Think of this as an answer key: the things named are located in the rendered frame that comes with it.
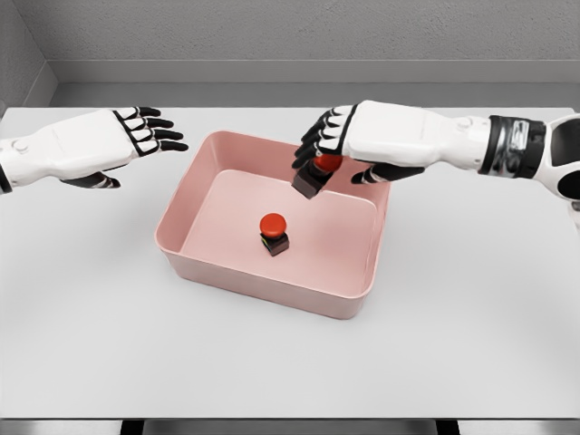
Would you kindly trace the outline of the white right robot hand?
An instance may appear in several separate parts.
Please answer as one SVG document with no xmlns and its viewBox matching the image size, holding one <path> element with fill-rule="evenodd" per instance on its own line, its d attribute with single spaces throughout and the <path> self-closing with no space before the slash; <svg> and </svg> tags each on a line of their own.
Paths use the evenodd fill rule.
<svg viewBox="0 0 580 435">
<path fill-rule="evenodd" d="M 419 175 L 442 160 L 451 121 L 422 108 L 377 101 L 334 107 L 304 134 L 294 169 L 323 155 L 367 162 L 353 184 Z"/>
</svg>

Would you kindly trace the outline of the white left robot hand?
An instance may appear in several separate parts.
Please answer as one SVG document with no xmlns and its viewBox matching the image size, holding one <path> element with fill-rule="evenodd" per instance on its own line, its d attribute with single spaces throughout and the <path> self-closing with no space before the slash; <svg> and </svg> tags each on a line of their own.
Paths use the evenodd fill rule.
<svg viewBox="0 0 580 435">
<path fill-rule="evenodd" d="M 106 173 L 160 152 L 185 152 L 184 135 L 151 107 L 98 110 L 40 130 L 45 177 L 82 189 L 117 189 Z"/>
</svg>

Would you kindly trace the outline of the red button industrial switch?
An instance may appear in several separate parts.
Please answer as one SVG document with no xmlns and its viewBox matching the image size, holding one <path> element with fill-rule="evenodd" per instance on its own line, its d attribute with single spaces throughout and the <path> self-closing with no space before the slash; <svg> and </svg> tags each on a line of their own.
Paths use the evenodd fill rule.
<svg viewBox="0 0 580 435">
<path fill-rule="evenodd" d="M 300 168 L 291 186 L 307 199 L 314 198 L 341 167 L 343 157 L 323 154 L 308 161 Z"/>
<path fill-rule="evenodd" d="M 261 218 L 259 222 L 261 240 L 271 256 L 277 256 L 289 248 L 286 227 L 285 218 L 278 213 L 268 213 Z"/>
</svg>

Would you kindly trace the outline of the pink rectangular plastic basket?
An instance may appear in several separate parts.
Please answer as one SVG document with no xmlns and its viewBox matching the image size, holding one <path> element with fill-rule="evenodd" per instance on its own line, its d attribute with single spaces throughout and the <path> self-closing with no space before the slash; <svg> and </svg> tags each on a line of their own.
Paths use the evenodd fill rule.
<svg viewBox="0 0 580 435">
<path fill-rule="evenodd" d="M 345 159 L 314 198 L 292 186 L 295 146 L 210 133 L 155 232 L 182 278 L 336 319 L 372 289 L 390 187 L 354 185 Z"/>
</svg>

